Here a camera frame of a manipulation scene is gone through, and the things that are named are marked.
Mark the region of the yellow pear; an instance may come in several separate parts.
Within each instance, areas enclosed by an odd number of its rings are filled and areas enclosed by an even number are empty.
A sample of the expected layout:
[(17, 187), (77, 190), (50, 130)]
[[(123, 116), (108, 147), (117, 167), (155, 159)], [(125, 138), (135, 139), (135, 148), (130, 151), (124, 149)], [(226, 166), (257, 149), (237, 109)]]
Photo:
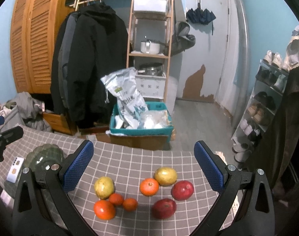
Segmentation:
[(171, 186), (177, 181), (177, 172), (170, 167), (158, 168), (154, 173), (154, 179), (160, 186)]
[(97, 197), (105, 200), (115, 192), (114, 182), (110, 177), (102, 176), (95, 182), (94, 190)]

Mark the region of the red apple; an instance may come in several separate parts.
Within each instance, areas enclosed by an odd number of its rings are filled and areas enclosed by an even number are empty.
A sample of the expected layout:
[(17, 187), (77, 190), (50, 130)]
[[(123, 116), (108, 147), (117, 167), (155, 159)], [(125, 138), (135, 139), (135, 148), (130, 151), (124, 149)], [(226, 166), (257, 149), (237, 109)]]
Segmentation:
[(178, 201), (189, 199), (194, 193), (194, 186), (189, 181), (179, 181), (171, 189), (171, 195)]
[(152, 206), (152, 216), (156, 219), (168, 219), (177, 210), (177, 204), (172, 199), (161, 199)]

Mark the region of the small tangerine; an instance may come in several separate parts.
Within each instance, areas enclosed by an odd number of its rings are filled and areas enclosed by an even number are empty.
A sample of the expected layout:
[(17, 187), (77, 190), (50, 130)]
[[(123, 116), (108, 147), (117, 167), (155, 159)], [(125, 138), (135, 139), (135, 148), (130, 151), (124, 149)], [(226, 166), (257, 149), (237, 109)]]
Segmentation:
[(138, 201), (134, 198), (127, 198), (122, 203), (123, 209), (128, 212), (135, 211), (138, 207)]
[(109, 198), (109, 202), (114, 206), (121, 206), (124, 202), (124, 197), (119, 193), (112, 193)]

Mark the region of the large orange with stem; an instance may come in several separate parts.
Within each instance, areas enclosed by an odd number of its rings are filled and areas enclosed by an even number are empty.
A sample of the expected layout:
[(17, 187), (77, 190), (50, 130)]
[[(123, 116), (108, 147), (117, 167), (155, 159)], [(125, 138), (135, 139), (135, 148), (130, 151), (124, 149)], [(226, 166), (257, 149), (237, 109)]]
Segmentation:
[(143, 195), (151, 197), (158, 192), (159, 183), (154, 178), (146, 178), (140, 183), (139, 189)]

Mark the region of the grey clothes pile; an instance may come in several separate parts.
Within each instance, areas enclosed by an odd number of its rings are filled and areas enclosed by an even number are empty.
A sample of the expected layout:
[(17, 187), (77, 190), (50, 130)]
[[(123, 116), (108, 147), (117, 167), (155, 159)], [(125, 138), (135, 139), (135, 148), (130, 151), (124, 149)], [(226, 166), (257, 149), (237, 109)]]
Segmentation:
[(42, 113), (45, 104), (32, 98), (28, 92), (18, 93), (9, 100), (0, 110), (0, 115), (5, 122), (0, 126), (0, 132), (4, 132), (15, 126), (26, 126), (43, 132), (52, 132), (49, 123), (43, 119)]

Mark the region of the white smartphone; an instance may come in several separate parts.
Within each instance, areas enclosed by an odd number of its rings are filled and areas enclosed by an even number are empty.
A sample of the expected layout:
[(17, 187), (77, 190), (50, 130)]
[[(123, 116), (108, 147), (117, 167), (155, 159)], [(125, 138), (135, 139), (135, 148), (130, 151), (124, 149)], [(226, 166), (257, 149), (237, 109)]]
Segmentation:
[(24, 158), (23, 157), (16, 157), (13, 162), (12, 165), (10, 167), (10, 170), (8, 172), (7, 175), (7, 180), (11, 183), (15, 183), (17, 181), (17, 178), (19, 176), (19, 173), (22, 169), (24, 163)]

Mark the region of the dark green glass plate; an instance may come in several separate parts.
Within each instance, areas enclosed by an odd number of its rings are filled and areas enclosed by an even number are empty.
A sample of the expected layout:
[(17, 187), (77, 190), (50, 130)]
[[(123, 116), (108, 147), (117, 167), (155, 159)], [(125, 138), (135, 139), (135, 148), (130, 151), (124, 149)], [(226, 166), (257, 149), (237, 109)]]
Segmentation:
[(56, 144), (44, 144), (30, 152), (23, 162), (23, 168), (28, 167), (32, 171), (49, 170), (53, 164), (61, 164), (64, 161), (63, 150)]

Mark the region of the grey checked tablecloth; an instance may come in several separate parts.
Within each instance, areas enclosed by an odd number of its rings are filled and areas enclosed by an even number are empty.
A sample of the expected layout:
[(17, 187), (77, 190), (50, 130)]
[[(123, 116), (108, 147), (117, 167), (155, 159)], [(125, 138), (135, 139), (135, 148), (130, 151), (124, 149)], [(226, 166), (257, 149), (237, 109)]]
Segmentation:
[[(210, 187), (191, 151), (149, 151), (93, 140), (94, 155), (75, 190), (69, 193), (75, 207), (98, 235), (189, 235), (198, 226), (218, 197)], [(160, 167), (176, 170), (179, 180), (190, 181), (193, 195), (177, 202), (177, 210), (169, 219), (155, 219), (151, 208), (155, 202), (171, 197), (168, 186), (159, 188), (152, 197), (141, 194), (139, 185)], [(99, 219), (94, 212), (98, 200), (94, 183), (102, 176), (110, 177), (116, 193), (138, 201), (128, 212), (119, 207), (114, 219)]]

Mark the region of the wooden drawer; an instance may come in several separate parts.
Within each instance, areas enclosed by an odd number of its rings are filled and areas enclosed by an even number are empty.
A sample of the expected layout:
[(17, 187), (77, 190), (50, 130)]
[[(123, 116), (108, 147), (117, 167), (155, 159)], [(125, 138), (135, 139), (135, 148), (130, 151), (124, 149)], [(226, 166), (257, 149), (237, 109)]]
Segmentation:
[(75, 135), (77, 132), (77, 127), (65, 115), (44, 112), (42, 117), (53, 131), (67, 135)]

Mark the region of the cardboard box under basket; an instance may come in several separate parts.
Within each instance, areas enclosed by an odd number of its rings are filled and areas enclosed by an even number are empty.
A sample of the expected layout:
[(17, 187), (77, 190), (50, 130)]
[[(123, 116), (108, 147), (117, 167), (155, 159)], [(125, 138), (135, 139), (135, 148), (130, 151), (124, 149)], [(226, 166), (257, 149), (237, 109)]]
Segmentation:
[(108, 143), (119, 146), (126, 146), (144, 150), (169, 150), (170, 143), (167, 142), (165, 135), (149, 135), (149, 136), (117, 136), (107, 135), (105, 140)]

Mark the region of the teal plastic basket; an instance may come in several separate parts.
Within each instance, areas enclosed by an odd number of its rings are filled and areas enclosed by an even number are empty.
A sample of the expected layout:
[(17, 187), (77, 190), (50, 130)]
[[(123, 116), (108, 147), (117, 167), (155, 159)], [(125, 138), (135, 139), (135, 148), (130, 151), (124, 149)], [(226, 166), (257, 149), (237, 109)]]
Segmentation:
[[(147, 107), (149, 110), (167, 110), (167, 106), (163, 102), (146, 102)], [(115, 117), (119, 115), (119, 110), (117, 108), (117, 105), (114, 106), (113, 113), (110, 120), (110, 132), (111, 134), (121, 134), (121, 135), (127, 135), (127, 136), (147, 136), (147, 135), (166, 135), (167, 142), (170, 141), (171, 135), (173, 132), (173, 123), (171, 126), (167, 128), (162, 129), (132, 129), (129, 127), (126, 128), (116, 128), (116, 120)]]

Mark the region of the clear plastic bag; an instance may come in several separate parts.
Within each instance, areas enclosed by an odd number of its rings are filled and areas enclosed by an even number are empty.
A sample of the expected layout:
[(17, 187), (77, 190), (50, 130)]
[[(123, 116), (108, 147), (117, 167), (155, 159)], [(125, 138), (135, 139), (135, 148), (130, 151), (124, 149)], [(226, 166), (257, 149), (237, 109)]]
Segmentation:
[(149, 110), (141, 114), (138, 129), (162, 129), (171, 125), (167, 110)]

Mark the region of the white printed plastic bag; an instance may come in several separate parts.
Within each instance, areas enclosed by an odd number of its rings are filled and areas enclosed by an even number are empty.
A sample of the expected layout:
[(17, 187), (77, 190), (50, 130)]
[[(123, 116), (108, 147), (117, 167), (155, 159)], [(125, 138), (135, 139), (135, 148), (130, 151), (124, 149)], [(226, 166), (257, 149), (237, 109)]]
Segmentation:
[(137, 88), (137, 70), (121, 69), (101, 78), (105, 88), (117, 98), (119, 115), (132, 129), (137, 129), (147, 104)]

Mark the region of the white door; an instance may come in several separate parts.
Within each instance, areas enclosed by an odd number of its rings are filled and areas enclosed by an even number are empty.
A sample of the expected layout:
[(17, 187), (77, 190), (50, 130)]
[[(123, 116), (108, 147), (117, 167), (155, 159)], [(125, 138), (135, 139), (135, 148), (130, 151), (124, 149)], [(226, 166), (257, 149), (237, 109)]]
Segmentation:
[(186, 9), (198, 6), (216, 18), (208, 25), (188, 22), (196, 43), (183, 52), (178, 98), (213, 103), (226, 58), (230, 0), (186, 0)]

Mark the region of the white patterned drawer box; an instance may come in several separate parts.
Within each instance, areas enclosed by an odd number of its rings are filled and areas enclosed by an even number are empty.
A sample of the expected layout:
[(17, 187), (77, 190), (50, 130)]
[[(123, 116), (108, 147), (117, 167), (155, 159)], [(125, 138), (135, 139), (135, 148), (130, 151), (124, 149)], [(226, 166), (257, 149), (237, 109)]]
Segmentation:
[(144, 98), (163, 100), (166, 79), (165, 73), (162, 76), (137, 74), (137, 89)]

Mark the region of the black hanging coat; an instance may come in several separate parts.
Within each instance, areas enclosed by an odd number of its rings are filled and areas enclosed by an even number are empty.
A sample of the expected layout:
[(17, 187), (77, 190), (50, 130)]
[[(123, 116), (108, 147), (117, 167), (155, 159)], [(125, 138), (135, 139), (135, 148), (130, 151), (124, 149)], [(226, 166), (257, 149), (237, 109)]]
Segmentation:
[(101, 78), (126, 67), (125, 22), (104, 2), (71, 12), (54, 48), (50, 92), (54, 112), (69, 115), (79, 128), (107, 124), (116, 104)]

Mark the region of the wooden louvered wardrobe doors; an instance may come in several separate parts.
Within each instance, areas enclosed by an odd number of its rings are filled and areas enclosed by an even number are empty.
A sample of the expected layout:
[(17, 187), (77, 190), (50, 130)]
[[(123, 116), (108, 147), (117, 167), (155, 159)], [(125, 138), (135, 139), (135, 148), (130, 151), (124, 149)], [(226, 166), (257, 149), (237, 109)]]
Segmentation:
[(10, 57), (17, 92), (49, 94), (59, 28), (73, 8), (66, 0), (16, 0), (10, 29)]

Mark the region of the shoe rack with shoes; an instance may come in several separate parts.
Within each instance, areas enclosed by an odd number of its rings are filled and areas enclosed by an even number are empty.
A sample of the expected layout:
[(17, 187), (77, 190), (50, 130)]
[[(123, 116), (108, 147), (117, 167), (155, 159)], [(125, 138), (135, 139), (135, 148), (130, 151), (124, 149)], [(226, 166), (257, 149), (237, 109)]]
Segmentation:
[(260, 60), (250, 98), (232, 137), (236, 162), (243, 164), (258, 146), (280, 106), (289, 71), (279, 53)]

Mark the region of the steel pot lower shelf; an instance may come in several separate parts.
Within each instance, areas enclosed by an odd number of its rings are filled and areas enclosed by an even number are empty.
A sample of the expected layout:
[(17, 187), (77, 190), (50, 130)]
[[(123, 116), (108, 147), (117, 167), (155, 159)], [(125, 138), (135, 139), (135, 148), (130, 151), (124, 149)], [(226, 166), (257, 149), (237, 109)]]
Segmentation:
[(138, 73), (148, 76), (162, 76), (163, 64), (159, 62), (143, 63), (139, 66)]

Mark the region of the wooden shelf rack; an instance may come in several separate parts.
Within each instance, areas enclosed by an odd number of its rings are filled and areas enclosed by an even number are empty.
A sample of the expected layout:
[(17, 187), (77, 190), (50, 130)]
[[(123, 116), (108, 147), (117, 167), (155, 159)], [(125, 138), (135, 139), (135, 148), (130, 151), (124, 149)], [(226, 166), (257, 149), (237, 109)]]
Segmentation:
[[(127, 60), (134, 59), (134, 66), (138, 70), (143, 63), (159, 62), (163, 64), (163, 73), (166, 75), (164, 99), (149, 99), (165, 101), (167, 98), (170, 62), (171, 38), (174, 28), (174, 0), (169, 0), (166, 14), (134, 12), (134, 0), (131, 0)], [(140, 44), (145, 40), (158, 41), (161, 44), (157, 55), (145, 54), (140, 51)]]

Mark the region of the grey bag hanging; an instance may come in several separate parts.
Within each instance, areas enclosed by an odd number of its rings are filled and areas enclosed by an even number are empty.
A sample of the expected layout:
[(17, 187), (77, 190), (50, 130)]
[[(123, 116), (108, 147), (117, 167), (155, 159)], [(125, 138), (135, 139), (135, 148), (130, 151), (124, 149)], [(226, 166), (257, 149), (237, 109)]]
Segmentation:
[(170, 56), (180, 54), (195, 45), (196, 38), (189, 31), (190, 25), (187, 22), (177, 21), (174, 24)]

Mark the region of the white cooking pot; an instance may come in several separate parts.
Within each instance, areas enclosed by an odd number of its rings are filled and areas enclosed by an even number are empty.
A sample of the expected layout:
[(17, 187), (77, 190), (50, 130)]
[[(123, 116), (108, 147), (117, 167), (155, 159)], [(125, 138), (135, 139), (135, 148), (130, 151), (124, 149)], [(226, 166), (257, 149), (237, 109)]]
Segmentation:
[(157, 55), (160, 53), (161, 44), (154, 40), (145, 40), (140, 44), (141, 53)]

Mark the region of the dark blue umbrella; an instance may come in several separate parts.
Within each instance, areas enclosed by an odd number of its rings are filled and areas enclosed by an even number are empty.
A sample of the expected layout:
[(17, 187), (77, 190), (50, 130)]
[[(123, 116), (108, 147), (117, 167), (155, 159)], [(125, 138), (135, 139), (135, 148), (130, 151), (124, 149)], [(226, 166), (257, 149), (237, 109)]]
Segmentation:
[(211, 24), (211, 33), (214, 32), (213, 21), (216, 19), (215, 14), (208, 9), (190, 9), (186, 12), (186, 20), (190, 21), (191, 23), (198, 23), (201, 25), (208, 25)]

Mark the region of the white storage bin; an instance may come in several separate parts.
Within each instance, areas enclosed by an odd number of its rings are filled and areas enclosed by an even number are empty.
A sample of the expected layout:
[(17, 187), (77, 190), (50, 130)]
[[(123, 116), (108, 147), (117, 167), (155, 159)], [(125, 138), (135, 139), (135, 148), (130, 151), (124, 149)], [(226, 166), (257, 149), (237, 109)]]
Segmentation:
[(166, 14), (169, 0), (134, 0), (134, 12)]

